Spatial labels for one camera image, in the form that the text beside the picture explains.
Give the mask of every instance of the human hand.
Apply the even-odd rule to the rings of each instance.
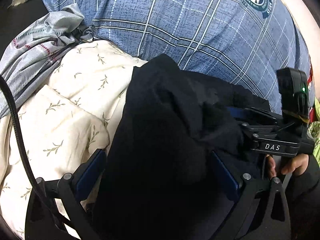
[[[294,176],[299,176],[306,171],[308,164],[309,155],[299,154],[290,159],[290,161],[281,169],[281,173],[285,175],[292,172]],[[270,155],[267,155],[267,167],[269,179],[276,177],[276,162]]]

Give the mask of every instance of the black cable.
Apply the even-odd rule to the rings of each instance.
[[[24,170],[26,171],[26,174],[28,176],[28,179],[30,181],[32,188],[34,189],[34,191],[36,192],[36,194],[38,195],[38,197],[40,198],[42,203],[50,210],[50,212],[57,219],[59,219],[62,223],[68,225],[69,227],[74,228],[72,225],[72,222],[69,219],[67,219],[66,217],[64,217],[63,215],[61,215],[59,212],[55,211],[52,208],[49,200],[47,199],[47,197],[45,196],[45,194],[42,192],[41,188],[39,187],[38,183],[36,182],[35,176],[33,175],[32,169],[30,167],[30,163],[28,160],[26,149],[24,147],[16,104],[14,102],[13,95],[10,91],[10,88],[8,87],[7,83],[5,82],[5,80],[3,79],[3,77],[1,75],[0,75],[0,89],[2,90],[2,93],[4,94],[4,97],[8,103],[8,107],[9,107],[11,117],[12,117],[12,124],[13,124],[14,132],[16,135],[16,139],[17,139],[17,144],[18,144],[18,149],[19,149],[21,161],[22,161]]]

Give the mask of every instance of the leaf pattern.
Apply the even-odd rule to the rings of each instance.
[[[94,138],[95,138],[95,136],[96,136],[97,134],[99,134],[99,131],[96,132],[96,126],[93,125],[92,138],[91,138],[91,140],[90,140],[90,138],[88,138],[87,148],[89,148],[90,144],[92,144],[92,143],[95,142]]]
[[[28,157],[28,160],[31,161],[31,159],[29,158],[29,150],[27,151],[27,157]]]
[[[54,91],[56,91],[60,95],[60,93],[56,89],[54,89]]]
[[[75,79],[76,79],[76,76],[79,75],[79,74],[82,74],[82,73],[81,73],[81,72],[77,72],[77,73],[74,75]]]
[[[106,119],[104,116],[104,112],[102,113],[102,120],[103,120],[103,126],[107,128],[110,118]]]
[[[17,232],[20,233],[21,236],[24,235],[24,230],[22,228],[20,228],[20,231],[17,230]]]
[[[11,129],[12,129],[12,123],[9,124],[8,129],[9,129],[9,131],[11,131]]]
[[[26,112],[19,114],[19,120],[22,120],[22,116],[25,114]]]
[[[311,136],[313,137],[313,139],[315,141],[315,151],[316,151],[316,149],[320,145],[320,122],[315,121],[315,122],[311,123],[308,128],[308,132],[311,133]]]
[[[102,85],[100,86],[100,88],[98,90],[100,90],[101,88],[104,88],[104,85],[107,83],[108,84],[108,81],[107,81],[107,76],[104,75],[104,79],[101,79],[100,81],[103,81]]]
[[[53,151],[55,151],[55,153],[54,154],[57,154],[57,151],[58,151],[58,149],[62,146],[62,143],[63,143],[63,140],[62,140],[62,142],[60,143],[60,144],[54,144],[54,143],[52,143],[55,147],[53,147],[52,149],[46,149],[46,150],[43,150],[44,152],[48,152],[47,153],[47,157],[49,156],[49,154],[51,153],[51,152],[53,152]]]
[[[86,48],[98,48],[98,43],[96,44],[96,46],[94,46],[94,47],[86,47]]]
[[[32,188],[27,188],[27,187],[26,187],[26,189],[27,189],[28,191],[21,196],[21,198],[25,197],[25,198],[24,198],[25,200],[27,200],[27,195],[31,192]]]
[[[112,43],[111,47],[113,47],[116,51],[118,51],[120,54],[125,54],[116,44]]]
[[[10,188],[10,187],[8,187],[7,185],[8,185],[8,183],[6,183],[6,184],[2,187],[2,191],[3,191],[3,192],[4,192],[4,189],[5,189],[5,188]]]
[[[54,72],[54,74],[58,71],[58,73],[60,72],[60,68],[63,66],[63,64],[61,64],[57,69],[56,71]]]
[[[126,91],[127,87],[121,91],[121,93],[119,94],[119,98],[121,98],[121,96],[123,95],[123,93]]]
[[[100,57],[98,54],[98,61],[101,61],[102,64],[105,64],[105,62],[102,60],[104,57]]]
[[[45,111],[45,114],[48,113],[49,110],[54,110],[56,111],[56,109],[54,109],[54,107],[57,107],[57,106],[64,106],[65,104],[60,104],[60,100],[58,101],[58,103],[56,105],[53,105],[52,103],[50,103],[50,106],[49,108]]]
[[[81,104],[78,104],[80,99],[81,99],[81,98],[79,98],[78,100],[75,100],[75,104],[76,104],[76,106],[81,105]]]

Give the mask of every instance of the gray fabric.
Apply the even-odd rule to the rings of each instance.
[[[83,14],[77,4],[50,12],[36,20],[9,44],[0,61],[0,75],[7,82],[19,108],[61,58],[81,41],[92,41],[92,30],[82,25]],[[9,113],[0,93],[0,118]]]

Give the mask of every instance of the black sleeve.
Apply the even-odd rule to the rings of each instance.
[[[292,177],[286,197],[290,212],[292,239],[319,239],[320,168],[313,155],[306,171]]]

